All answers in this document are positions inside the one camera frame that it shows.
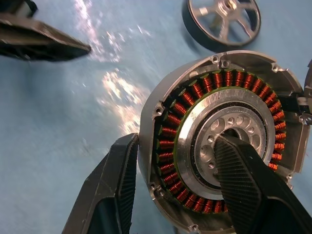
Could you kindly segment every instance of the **blue table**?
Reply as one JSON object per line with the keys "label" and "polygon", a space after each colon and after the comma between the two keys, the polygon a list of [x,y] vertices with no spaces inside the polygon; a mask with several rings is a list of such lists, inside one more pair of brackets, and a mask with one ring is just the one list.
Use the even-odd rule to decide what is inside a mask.
{"label": "blue table", "polygon": [[[181,0],[38,0],[36,18],[93,53],[64,63],[0,58],[0,229],[61,233],[81,185],[120,136],[139,131],[154,87],[212,55],[185,41]],[[277,58],[303,85],[312,58],[312,1],[259,0],[262,28],[246,49]],[[294,193],[312,215],[312,142]],[[131,234],[170,234],[137,170]]]}

